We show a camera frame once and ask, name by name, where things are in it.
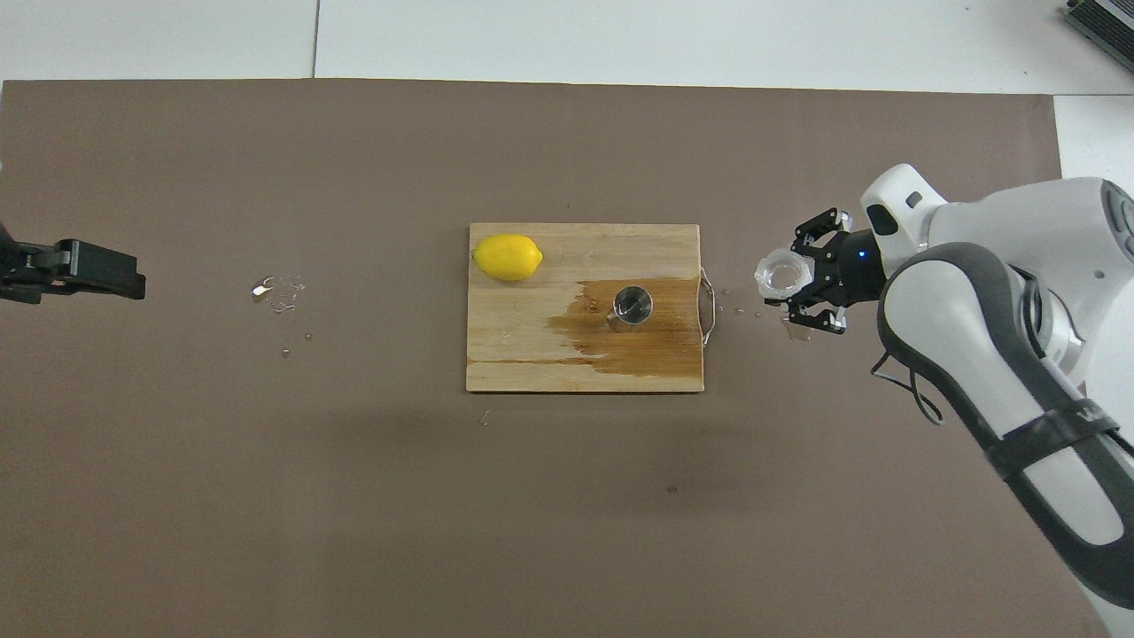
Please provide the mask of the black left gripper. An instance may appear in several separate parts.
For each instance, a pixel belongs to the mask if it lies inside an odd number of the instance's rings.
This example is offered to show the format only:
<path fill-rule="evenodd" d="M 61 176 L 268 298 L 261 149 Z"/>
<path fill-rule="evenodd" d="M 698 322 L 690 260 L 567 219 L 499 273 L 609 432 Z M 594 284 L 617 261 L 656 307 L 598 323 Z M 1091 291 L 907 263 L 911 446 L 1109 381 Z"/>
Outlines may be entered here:
<path fill-rule="evenodd" d="M 105 294 L 142 301 L 146 277 L 138 258 L 93 243 L 64 239 L 57 252 L 23 253 L 0 223 L 1 299 L 39 304 L 44 294 Z"/>

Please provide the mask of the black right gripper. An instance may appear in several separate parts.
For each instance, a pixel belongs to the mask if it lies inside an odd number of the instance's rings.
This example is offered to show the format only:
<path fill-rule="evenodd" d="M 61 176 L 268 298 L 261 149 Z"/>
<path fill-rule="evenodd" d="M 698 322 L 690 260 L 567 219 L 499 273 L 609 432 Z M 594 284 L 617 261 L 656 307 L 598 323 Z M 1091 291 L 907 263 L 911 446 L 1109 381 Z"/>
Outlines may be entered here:
<path fill-rule="evenodd" d="M 887 277 L 875 235 L 850 233 L 850 215 L 843 209 L 830 207 L 796 226 L 792 252 L 822 262 L 821 284 L 806 284 L 786 299 L 790 323 L 843 335 L 847 307 L 882 297 Z"/>

